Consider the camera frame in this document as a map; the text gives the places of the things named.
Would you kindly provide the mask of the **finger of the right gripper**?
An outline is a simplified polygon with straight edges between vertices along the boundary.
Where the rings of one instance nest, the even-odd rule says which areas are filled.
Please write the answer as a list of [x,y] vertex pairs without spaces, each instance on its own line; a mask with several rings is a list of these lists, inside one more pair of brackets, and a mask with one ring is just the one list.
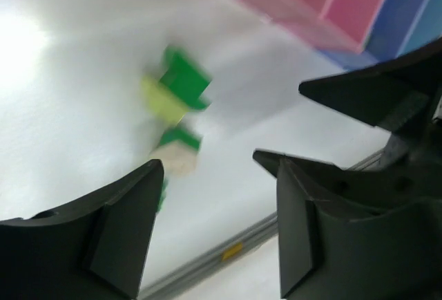
[[303,81],[298,91],[392,133],[415,119],[427,122],[441,98],[441,39],[375,66]]

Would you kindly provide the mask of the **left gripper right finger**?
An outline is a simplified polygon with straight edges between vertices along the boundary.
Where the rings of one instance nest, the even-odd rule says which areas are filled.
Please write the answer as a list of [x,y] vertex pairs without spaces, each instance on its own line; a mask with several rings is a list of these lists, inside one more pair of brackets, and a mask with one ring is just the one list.
[[440,167],[253,159],[277,181],[283,299],[441,298]]

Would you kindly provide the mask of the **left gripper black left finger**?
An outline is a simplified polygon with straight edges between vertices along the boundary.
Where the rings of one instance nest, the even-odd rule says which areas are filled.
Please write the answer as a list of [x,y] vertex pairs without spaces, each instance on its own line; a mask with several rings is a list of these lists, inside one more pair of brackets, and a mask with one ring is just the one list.
[[2,221],[1,298],[137,298],[163,180],[150,160],[69,203]]

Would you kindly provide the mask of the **small green curved lego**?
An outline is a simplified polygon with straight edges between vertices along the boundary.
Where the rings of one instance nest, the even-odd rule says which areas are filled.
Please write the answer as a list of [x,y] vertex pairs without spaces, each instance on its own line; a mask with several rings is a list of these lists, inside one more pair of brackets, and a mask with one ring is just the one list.
[[169,185],[169,178],[167,176],[165,176],[163,179],[163,183],[162,183],[162,190],[161,190],[160,200],[159,200],[159,203],[157,206],[156,214],[158,214],[162,209],[163,203],[166,199],[166,188],[168,187],[168,185]]

